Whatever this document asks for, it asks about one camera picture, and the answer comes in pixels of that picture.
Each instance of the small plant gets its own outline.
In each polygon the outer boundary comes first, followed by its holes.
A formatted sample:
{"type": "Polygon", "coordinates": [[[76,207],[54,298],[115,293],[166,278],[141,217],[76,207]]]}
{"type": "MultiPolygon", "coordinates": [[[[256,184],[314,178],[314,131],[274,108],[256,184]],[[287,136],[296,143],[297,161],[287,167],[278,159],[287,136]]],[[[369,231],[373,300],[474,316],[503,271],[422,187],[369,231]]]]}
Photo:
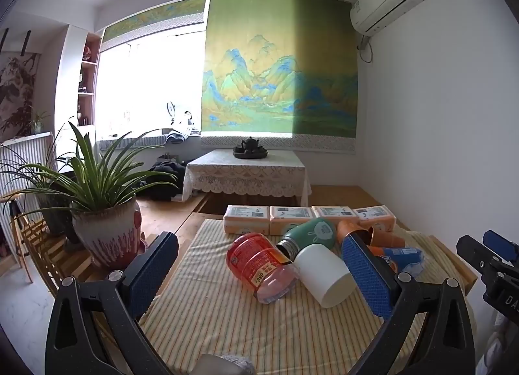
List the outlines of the small plant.
{"type": "MultiPolygon", "coordinates": [[[[45,164],[22,163],[22,165],[15,169],[12,168],[12,166],[14,166],[13,163],[8,163],[8,166],[11,168],[9,170],[1,170],[1,173],[13,175],[15,179],[26,180],[29,184],[28,187],[16,193],[64,196],[70,200],[73,212],[81,213],[100,212],[123,204],[131,199],[137,192],[152,186],[159,184],[175,186],[173,182],[176,180],[176,177],[169,173],[161,171],[135,171],[144,165],[143,162],[135,163],[133,161],[139,153],[147,149],[160,148],[149,145],[132,150],[133,145],[151,131],[143,133],[124,147],[118,154],[115,154],[117,147],[130,132],[124,134],[110,146],[99,162],[96,162],[89,134],[83,137],[76,126],[70,122],[69,124],[76,136],[76,152],[73,157],[67,159],[59,157],[58,161],[72,167],[75,180],[56,171],[53,166],[49,165],[49,158],[45,164]],[[171,182],[159,181],[136,187],[140,181],[152,175],[167,175],[171,178],[171,182]],[[67,193],[52,188],[52,184],[54,183],[62,187],[67,193]]],[[[25,214],[39,212],[45,209],[70,208],[40,208],[25,214]]]]}
{"type": "Polygon", "coordinates": [[[30,126],[32,127],[32,130],[35,134],[39,134],[42,131],[43,119],[47,117],[50,117],[50,113],[48,112],[43,112],[42,114],[38,113],[37,111],[34,112],[34,116],[30,121],[30,126]]]}

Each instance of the landscape painting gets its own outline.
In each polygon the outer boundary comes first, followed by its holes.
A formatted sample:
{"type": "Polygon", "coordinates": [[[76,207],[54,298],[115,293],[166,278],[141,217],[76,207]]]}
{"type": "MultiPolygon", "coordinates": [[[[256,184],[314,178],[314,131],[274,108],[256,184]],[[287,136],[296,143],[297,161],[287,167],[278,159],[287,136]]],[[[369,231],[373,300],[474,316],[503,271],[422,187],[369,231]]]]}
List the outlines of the landscape painting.
{"type": "Polygon", "coordinates": [[[211,0],[202,131],[354,138],[350,7],[339,0],[211,0]]]}
{"type": "Polygon", "coordinates": [[[205,4],[206,0],[183,0],[146,10],[107,27],[104,31],[103,42],[153,23],[179,16],[203,13],[205,4]]]}

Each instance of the red plastic bottle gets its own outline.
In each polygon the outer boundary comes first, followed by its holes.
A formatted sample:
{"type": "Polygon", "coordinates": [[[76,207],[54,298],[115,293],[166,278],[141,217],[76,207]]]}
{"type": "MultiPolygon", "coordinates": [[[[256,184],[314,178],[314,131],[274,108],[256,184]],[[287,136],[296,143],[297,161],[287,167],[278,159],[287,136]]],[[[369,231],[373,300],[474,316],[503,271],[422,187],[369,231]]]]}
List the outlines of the red plastic bottle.
{"type": "Polygon", "coordinates": [[[227,252],[227,266],[260,303],[278,300],[298,279],[295,265],[259,233],[238,237],[227,252]]]}

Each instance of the low tea table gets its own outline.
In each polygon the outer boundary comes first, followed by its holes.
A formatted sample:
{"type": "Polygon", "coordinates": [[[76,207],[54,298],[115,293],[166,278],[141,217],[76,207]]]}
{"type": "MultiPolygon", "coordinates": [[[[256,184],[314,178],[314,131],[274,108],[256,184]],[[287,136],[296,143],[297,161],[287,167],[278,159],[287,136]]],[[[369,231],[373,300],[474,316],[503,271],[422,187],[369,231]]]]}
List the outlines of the low tea table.
{"type": "Polygon", "coordinates": [[[213,150],[186,167],[183,200],[193,189],[214,193],[300,197],[311,193],[305,166],[293,151],[270,150],[266,158],[242,160],[232,150],[213,150]]]}

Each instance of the vase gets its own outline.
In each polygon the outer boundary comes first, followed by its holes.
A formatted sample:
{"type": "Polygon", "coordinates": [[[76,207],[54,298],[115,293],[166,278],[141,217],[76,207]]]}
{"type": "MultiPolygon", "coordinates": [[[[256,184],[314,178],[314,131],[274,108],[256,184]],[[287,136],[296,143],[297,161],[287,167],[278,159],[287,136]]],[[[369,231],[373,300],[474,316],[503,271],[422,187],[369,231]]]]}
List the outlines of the vase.
{"type": "Polygon", "coordinates": [[[96,212],[72,210],[76,233],[100,265],[125,270],[139,252],[141,209],[136,197],[96,212]]]}
{"type": "MultiPolygon", "coordinates": [[[[63,174],[72,180],[76,180],[76,175],[73,171],[67,171],[63,174]]],[[[67,189],[56,182],[51,183],[49,188],[72,195],[72,192],[67,191],[67,189]]],[[[70,205],[70,199],[64,195],[36,194],[35,196],[40,208],[68,207],[70,205]]],[[[81,241],[77,237],[72,225],[72,214],[70,211],[64,209],[44,209],[41,213],[51,236],[65,235],[72,245],[80,247],[81,241]]]]}

